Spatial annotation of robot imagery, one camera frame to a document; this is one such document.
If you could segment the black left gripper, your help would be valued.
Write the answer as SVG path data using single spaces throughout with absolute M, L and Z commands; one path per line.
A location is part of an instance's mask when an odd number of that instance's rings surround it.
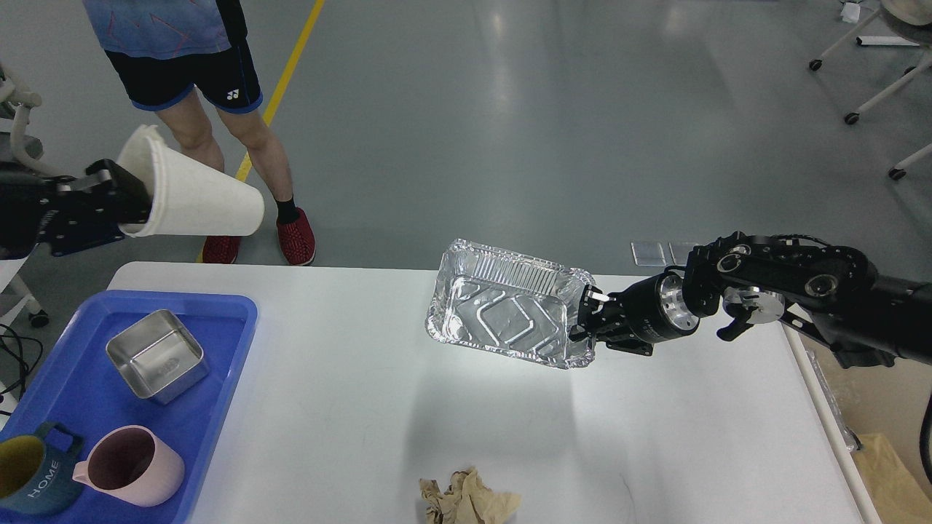
M 1 258 L 27 258 L 47 243 L 53 258 L 123 241 L 117 223 L 146 223 L 152 196 L 144 183 L 112 159 L 83 176 L 58 181 L 25 170 L 4 170 L 1 183 Z M 91 212 L 111 222 L 93 223 Z

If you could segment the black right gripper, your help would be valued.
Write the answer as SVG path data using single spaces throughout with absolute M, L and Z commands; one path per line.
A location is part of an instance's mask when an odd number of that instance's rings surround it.
M 650 356 L 655 344 L 690 336 L 699 324 L 699 317 L 686 305 L 683 278 L 678 273 L 660 273 L 623 292 L 583 289 L 579 325 L 569 329 L 568 339 L 592 338 L 593 346 L 603 343 L 615 351 Z

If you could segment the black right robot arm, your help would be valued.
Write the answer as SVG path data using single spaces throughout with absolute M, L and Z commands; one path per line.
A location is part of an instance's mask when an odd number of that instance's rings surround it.
M 650 356 L 655 344 L 692 335 L 719 309 L 731 318 L 718 331 L 723 341 L 781 322 L 829 348 L 843 368 L 930 362 L 928 282 L 882 275 L 852 247 L 798 234 L 737 231 L 625 291 L 587 285 L 568 336 Z

